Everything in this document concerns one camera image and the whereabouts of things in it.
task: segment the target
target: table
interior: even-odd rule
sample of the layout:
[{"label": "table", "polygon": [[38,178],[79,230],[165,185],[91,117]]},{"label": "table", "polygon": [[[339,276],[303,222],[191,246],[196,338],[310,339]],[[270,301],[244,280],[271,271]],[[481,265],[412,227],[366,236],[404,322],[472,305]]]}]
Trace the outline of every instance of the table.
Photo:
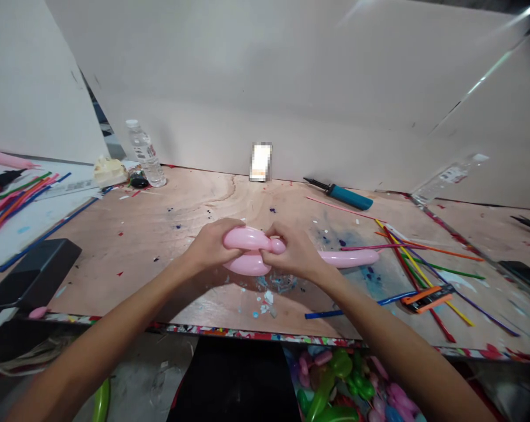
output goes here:
[{"label": "table", "polygon": [[[375,234],[379,228],[373,220],[306,199],[312,196],[341,205],[308,184],[278,180],[252,183],[247,176],[185,168],[165,172],[167,186],[135,195],[136,191],[124,187],[113,190],[53,236],[67,237],[83,252],[50,302],[52,314],[48,319],[92,323],[185,251],[204,224],[222,217],[245,219],[249,226],[258,229],[268,228],[275,220],[285,221],[307,231],[319,250],[339,249],[344,243],[386,243]],[[407,197],[357,192],[374,200],[365,214],[388,221],[409,239],[470,254]],[[443,354],[530,360],[530,298],[523,291],[486,262],[433,251],[420,254],[431,263],[486,277],[483,282],[465,278],[464,284],[456,286],[521,332],[521,337],[511,337],[459,298],[454,303],[475,327],[469,328],[448,307],[437,308],[455,336],[455,344],[445,340],[429,313],[410,315],[396,304],[386,306],[390,312]],[[376,300],[412,290],[389,250],[372,268],[352,268],[344,274]],[[274,293],[276,317],[270,312],[261,314],[263,302],[259,298],[267,289]],[[306,312],[327,311],[333,306],[326,294],[306,280],[277,273],[243,277],[218,268],[185,284],[157,321],[165,323],[161,329],[171,332],[361,346],[359,334],[344,316],[304,319]]]},{"label": "table", "polygon": [[428,208],[490,259],[530,266],[530,227],[510,217],[530,219],[530,210],[439,199]]}]

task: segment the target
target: blue balloon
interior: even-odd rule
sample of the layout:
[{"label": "blue balloon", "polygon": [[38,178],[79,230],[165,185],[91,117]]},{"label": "blue balloon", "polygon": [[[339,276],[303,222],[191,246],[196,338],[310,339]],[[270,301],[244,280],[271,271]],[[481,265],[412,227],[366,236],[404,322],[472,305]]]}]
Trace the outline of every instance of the blue balloon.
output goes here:
[{"label": "blue balloon", "polygon": [[308,353],[313,358],[319,355],[322,352],[325,352],[326,350],[329,350],[329,347],[326,346],[318,346],[318,345],[309,345],[308,346]]},{"label": "blue balloon", "polygon": [[392,406],[386,405],[386,419],[388,422],[404,422],[402,416]]}]

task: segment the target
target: green inflated balloon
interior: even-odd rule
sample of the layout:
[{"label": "green inflated balloon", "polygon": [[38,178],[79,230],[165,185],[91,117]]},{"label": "green inflated balloon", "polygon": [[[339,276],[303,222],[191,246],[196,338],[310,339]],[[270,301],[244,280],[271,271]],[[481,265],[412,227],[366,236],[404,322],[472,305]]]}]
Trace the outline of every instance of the green inflated balloon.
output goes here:
[{"label": "green inflated balloon", "polygon": [[334,387],[334,385],[335,374],[333,369],[328,366],[322,375],[320,385],[318,386],[318,389],[314,394],[314,398],[312,399],[312,404],[310,405],[310,409],[306,415],[306,422],[317,421],[317,418],[324,411],[325,405],[328,403],[329,393],[331,392],[331,389]]},{"label": "green inflated balloon", "polygon": [[93,422],[105,422],[108,414],[108,403],[111,398],[111,383],[108,378],[95,392],[95,407],[93,410]]},{"label": "green inflated balloon", "polygon": [[347,389],[352,396],[357,396],[359,394],[359,388],[354,384],[347,384]]},{"label": "green inflated balloon", "polygon": [[365,383],[362,388],[359,389],[359,396],[363,400],[369,401],[375,395],[375,388],[372,386],[370,381],[367,380],[367,383]]},{"label": "green inflated balloon", "polygon": [[334,406],[326,409],[316,419],[317,422],[351,422],[358,421],[359,414],[352,407]]},{"label": "green inflated balloon", "polygon": [[357,370],[353,370],[351,373],[351,379],[353,380],[353,383],[357,386],[357,388],[361,389],[363,388],[363,385],[365,384],[365,381],[368,381],[366,378],[364,378],[361,373]]},{"label": "green inflated balloon", "polygon": [[298,400],[298,404],[300,405],[300,410],[302,410],[302,413],[304,414],[304,416],[306,416],[310,411],[311,404],[308,400],[308,397],[306,397],[306,393],[302,389],[299,389],[296,392],[296,399]]},{"label": "green inflated balloon", "polygon": [[344,349],[334,350],[333,356],[328,365],[334,371],[335,376],[339,378],[348,377],[353,369],[353,362]]}]

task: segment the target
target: white board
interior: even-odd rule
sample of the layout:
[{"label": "white board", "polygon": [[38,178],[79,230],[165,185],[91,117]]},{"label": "white board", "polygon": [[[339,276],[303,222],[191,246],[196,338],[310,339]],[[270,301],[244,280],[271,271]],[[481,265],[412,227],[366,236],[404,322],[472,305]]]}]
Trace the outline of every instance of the white board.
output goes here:
[{"label": "white board", "polygon": [[270,141],[274,178],[406,192],[450,158],[432,129],[530,25],[408,0],[46,2],[128,153],[137,118],[168,164],[247,174]]},{"label": "white board", "polygon": [[44,0],[0,1],[0,151],[85,163],[107,153],[80,70]]}]

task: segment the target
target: bottle cap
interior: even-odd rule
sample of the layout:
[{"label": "bottle cap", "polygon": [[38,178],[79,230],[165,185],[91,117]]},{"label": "bottle cap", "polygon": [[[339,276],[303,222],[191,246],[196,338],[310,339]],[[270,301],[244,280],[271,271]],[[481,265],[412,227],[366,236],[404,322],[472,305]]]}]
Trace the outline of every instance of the bottle cap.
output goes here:
[{"label": "bottle cap", "polygon": [[488,158],[490,157],[484,154],[474,154],[474,156],[472,157],[474,161],[480,161],[480,162],[486,161]]},{"label": "bottle cap", "polygon": [[138,120],[130,119],[126,121],[126,126],[128,126],[129,128],[133,128],[133,127],[138,127],[140,125],[138,124]]}]

